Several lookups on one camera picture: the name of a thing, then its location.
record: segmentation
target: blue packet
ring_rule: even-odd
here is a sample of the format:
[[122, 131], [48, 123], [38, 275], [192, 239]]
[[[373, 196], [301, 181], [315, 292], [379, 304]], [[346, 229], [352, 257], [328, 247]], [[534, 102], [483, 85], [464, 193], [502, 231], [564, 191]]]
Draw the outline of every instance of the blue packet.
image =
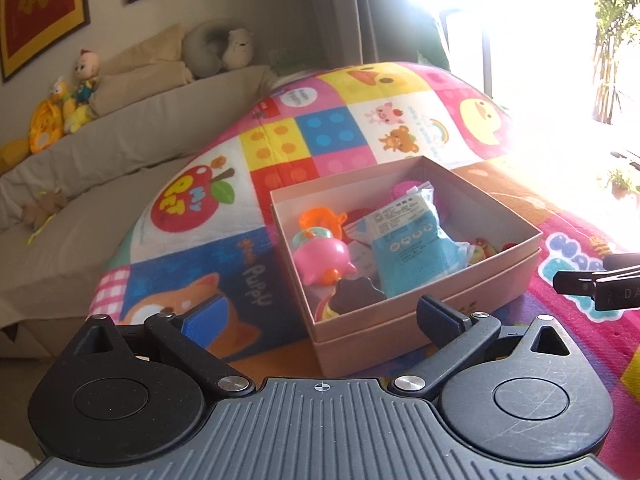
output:
[[348, 227], [354, 240], [371, 246], [388, 298], [465, 269], [473, 253], [440, 227], [433, 188], [414, 188], [401, 199]]

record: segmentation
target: cartoon pig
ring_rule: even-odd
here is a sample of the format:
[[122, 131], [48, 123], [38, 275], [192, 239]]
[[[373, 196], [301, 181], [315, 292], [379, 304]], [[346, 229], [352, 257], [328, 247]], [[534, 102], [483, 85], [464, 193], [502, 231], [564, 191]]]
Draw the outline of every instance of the cartoon pig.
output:
[[346, 274], [358, 271], [347, 245], [337, 238], [314, 238], [293, 253], [293, 263], [303, 285], [335, 285]]
[[391, 102], [384, 103], [374, 111], [366, 114], [369, 118], [369, 123], [378, 124], [404, 124], [402, 117], [402, 110], [394, 108]]

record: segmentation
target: blue square with dots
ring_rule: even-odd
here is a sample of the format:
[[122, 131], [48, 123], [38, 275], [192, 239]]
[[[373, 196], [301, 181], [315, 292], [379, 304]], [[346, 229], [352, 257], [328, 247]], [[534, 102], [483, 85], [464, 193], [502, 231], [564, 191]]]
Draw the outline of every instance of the blue square with dots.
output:
[[367, 145], [367, 140], [347, 107], [298, 116], [296, 123], [311, 155], [324, 155]]

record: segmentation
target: wall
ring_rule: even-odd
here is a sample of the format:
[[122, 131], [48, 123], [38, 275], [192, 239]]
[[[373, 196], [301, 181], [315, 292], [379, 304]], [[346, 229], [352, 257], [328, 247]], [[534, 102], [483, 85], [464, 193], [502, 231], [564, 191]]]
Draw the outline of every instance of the wall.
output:
[[172, 23], [188, 29], [211, 18], [238, 20], [254, 33], [256, 64], [268, 64], [271, 50], [304, 54], [320, 45], [309, 0], [89, 0], [89, 12], [89, 25], [0, 84], [0, 146], [27, 134], [34, 108], [60, 75], [70, 78], [81, 48], [108, 59]]

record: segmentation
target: cartoon quilt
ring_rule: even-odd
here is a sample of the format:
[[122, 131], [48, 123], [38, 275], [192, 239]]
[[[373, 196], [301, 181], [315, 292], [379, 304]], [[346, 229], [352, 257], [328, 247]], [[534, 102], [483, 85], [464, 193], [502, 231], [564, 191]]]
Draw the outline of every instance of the cartoon quilt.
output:
[[[136, 324], [178, 314], [215, 293], [229, 312], [208, 347], [258, 383], [319, 374], [276, 256], [270, 192], [284, 186], [426, 155], [492, 193], [544, 233], [543, 260], [526, 295], [496, 312], [528, 324], [556, 316], [610, 391], [616, 417], [600, 455], [640, 478], [640, 312], [596, 312], [559, 296], [559, 269], [601, 269], [612, 240], [521, 184], [510, 159], [510, 118], [443, 70], [402, 63], [351, 67], [296, 81], [260, 101], [196, 156], [145, 209], [110, 261], [90, 314]], [[389, 377], [424, 349], [367, 376]]]

